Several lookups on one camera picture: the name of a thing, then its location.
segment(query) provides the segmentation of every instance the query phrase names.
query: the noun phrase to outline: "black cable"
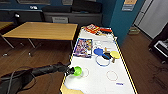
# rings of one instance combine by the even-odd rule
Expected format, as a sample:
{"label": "black cable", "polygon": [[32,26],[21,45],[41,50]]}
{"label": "black cable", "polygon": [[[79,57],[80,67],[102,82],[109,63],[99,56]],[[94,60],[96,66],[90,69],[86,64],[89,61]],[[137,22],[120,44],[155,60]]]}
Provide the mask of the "black cable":
{"label": "black cable", "polygon": [[[28,66],[22,66],[22,67],[19,67],[18,69],[20,69],[20,68],[30,68],[30,67],[28,67]],[[13,71],[12,74],[11,74],[10,81],[9,81],[9,85],[8,85],[7,94],[10,93],[11,84],[12,84],[12,78],[13,78],[13,75],[14,75],[14,73],[15,73],[16,71]],[[33,76],[33,79],[34,79],[34,84],[33,84],[30,88],[32,88],[32,87],[36,84],[36,78],[35,78],[35,76],[34,76],[33,74],[32,74],[32,76]]]}

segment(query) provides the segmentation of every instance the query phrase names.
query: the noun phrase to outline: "yellow object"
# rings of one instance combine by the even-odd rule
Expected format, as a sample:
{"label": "yellow object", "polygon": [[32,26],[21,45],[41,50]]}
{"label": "yellow object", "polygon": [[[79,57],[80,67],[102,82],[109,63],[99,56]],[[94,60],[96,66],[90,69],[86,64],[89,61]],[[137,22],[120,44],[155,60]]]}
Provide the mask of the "yellow object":
{"label": "yellow object", "polygon": [[113,63],[114,63],[115,59],[120,58],[120,54],[117,51],[111,51],[110,55],[113,57],[113,60],[112,60]]}

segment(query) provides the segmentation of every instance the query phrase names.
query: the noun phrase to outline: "wall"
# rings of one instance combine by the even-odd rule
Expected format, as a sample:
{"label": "wall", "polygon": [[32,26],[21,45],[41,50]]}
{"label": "wall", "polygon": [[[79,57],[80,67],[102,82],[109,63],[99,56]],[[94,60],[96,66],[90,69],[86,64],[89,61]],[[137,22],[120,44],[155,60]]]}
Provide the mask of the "wall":
{"label": "wall", "polygon": [[[115,7],[113,9],[113,5],[111,4],[111,6],[106,6],[106,9],[108,9],[109,13],[107,13],[106,15],[111,15],[104,18],[103,19],[103,23],[107,24],[103,24],[106,27],[111,27],[114,35],[118,37],[117,42],[118,44],[121,46],[127,33],[129,32],[129,28],[131,27],[131,25],[134,22],[134,19],[136,18],[144,0],[137,0],[137,3],[133,9],[133,11],[128,12],[128,11],[122,11],[122,6],[124,4],[125,0],[114,0],[115,2]],[[103,1],[103,5],[105,5],[105,3],[111,3],[110,0],[105,0]]]}
{"label": "wall", "polygon": [[[10,3],[0,3],[0,9],[12,9],[12,10],[31,10],[30,6],[37,6],[38,10],[41,10],[42,7],[46,5],[40,5],[40,4],[19,4],[17,3],[17,0],[9,0]],[[62,0],[50,0],[51,6],[63,6]]]}

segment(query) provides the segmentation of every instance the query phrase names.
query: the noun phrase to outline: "orange object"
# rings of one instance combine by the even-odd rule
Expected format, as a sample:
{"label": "orange object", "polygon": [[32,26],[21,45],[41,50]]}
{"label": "orange object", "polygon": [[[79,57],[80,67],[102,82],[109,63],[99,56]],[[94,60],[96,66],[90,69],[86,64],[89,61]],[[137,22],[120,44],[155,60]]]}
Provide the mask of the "orange object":
{"label": "orange object", "polygon": [[111,29],[106,29],[106,28],[100,28],[101,31],[106,31],[106,32],[112,32]]}

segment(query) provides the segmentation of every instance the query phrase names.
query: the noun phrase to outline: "desk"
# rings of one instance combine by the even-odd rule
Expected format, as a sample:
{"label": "desk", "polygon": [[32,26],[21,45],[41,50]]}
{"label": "desk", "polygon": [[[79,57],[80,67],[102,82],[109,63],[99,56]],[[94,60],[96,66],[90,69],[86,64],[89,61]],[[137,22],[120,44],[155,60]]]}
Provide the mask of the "desk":
{"label": "desk", "polygon": [[79,38],[93,40],[93,48],[97,41],[108,51],[117,51],[120,58],[106,67],[99,66],[92,53],[92,58],[72,57],[70,67],[80,66],[82,76],[69,75],[65,78],[61,91],[63,94],[135,94],[137,93],[120,49],[113,37],[97,36],[81,29]]}
{"label": "desk", "polygon": [[30,39],[73,40],[77,24],[60,24],[46,22],[26,22],[3,35],[3,37]]}
{"label": "desk", "polygon": [[[13,22],[0,22],[0,30],[4,29],[12,24],[13,24]],[[8,43],[8,45],[11,48],[14,48],[14,46],[6,38],[4,38],[1,33],[0,33],[0,36]]]}

